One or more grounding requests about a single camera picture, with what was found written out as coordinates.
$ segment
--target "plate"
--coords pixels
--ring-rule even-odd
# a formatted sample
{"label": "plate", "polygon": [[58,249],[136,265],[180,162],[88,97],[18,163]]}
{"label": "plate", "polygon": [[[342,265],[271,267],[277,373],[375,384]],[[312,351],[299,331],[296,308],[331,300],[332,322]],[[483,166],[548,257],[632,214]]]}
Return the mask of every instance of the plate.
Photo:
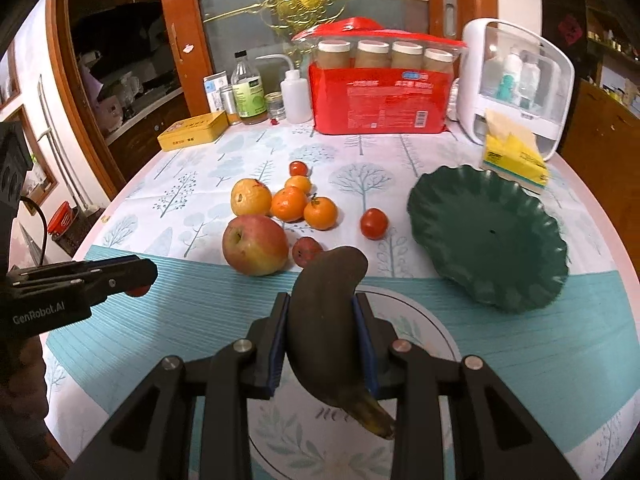
{"label": "plate", "polygon": [[[460,351],[444,325],[423,306],[392,290],[359,286],[375,316],[389,320],[398,336],[430,354],[460,361]],[[393,416],[396,401],[384,400]],[[441,399],[445,450],[452,445],[449,409]],[[385,480],[390,477],[393,441],[364,430],[340,409],[311,396],[285,359],[280,386],[271,400],[247,402],[254,460],[275,479]]]}
{"label": "plate", "polygon": [[414,239],[441,276],[480,303],[543,308],[560,293],[567,247],[539,199],[491,170],[442,166],[409,193]]}

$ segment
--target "dark green tray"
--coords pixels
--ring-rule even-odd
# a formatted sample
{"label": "dark green tray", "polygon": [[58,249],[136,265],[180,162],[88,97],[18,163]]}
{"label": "dark green tray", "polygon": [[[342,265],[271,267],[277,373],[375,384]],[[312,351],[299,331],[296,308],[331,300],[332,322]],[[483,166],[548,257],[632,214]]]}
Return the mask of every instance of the dark green tray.
{"label": "dark green tray", "polygon": [[494,171],[443,166],[424,174],[407,211],[438,273],[480,303],[524,312],[547,306],[564,286],[567,248],[558,222]]}

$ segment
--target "blue gripper pad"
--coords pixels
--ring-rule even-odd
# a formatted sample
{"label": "blue gripper pad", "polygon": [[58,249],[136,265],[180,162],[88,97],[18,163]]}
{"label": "blue gripper pad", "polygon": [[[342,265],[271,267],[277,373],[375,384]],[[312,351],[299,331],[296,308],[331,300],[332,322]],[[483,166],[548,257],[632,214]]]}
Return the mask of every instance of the blue gripper pad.
{"label": "blue gripper pad", "polygon": [[267,388],[269,389],[270,396],[276,391],[276,388],[280,384],[280,377],[282,375],[282,364],[284,362],[285,354],[285,330],[287,322],[287,313],[289,312],[289,300],[290,296],[287,294],[287,299],[284,302],[280,319],[276,326],[276,333],[273,337],[273,343],[269,350],[269,376],[267,378]]}
{"label": "blue gripper pad", "polygon": [[380,383],[378,382],[376,353],[374,352],[369,330],[367,330],[367,326],[365,325],[362,309],[356,296],[352,298],[351,304],[353,305],[353,313],[356,317],[356,327],[358,329],[358,346],[360,348],[360,363],[364,374],[364,383],[371,395],[377,397],[380,390]]}

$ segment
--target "brown jar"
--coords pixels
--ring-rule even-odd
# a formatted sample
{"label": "brown jar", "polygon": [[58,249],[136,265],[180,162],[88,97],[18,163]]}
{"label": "brown jar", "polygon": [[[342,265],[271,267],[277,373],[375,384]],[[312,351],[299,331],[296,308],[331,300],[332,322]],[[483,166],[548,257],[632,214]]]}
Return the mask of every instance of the brown jar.
{"label": "brown jar", "polygon": [[316,64],[318,68],[349,68],[351,43],[343,40],[324,40],[318,43]]}
{"label": "brown jar", "polygon": [[423,68],[453,75],[453,54],[437,48],[425,48]]}
{"label": "brown jar", "polygon": [[356,68],[389,68],[389,44],[384,41],[362,40],[358,42]]}
{"label": "brown jar", "polygon": [[396,41],[391,47],[391,68],[422,68],[422,47],[408,41]]}

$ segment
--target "bolt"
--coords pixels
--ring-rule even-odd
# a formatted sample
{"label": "bolt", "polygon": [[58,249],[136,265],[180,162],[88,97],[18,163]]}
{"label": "bolt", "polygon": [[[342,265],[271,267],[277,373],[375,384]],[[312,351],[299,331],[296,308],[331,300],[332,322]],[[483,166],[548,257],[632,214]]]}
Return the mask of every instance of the bolt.
{"label": "bolt", "polygon": [[396,351],[404,354],[411,350],[411,343],[409,343],[406,339],[396,339],[391,343],[391,347]]}
{"label": "bolt", "polygon": [[469,355],[465,358],[465,366],[470,370],[479,370],[483,365],[482,359],[476,355]]}
{"label": "bolt", "polygon": [[236,352],[244,353],[251,350],[253,346],[254,345],[248,339],[238,339],[238,341],[234,343],[234,350]]}
{"label": "bolt", "polygon": [[169,355],[162,359],[162,368],[167,371],[175,370],[180,366],[180,358],[175,355]]}

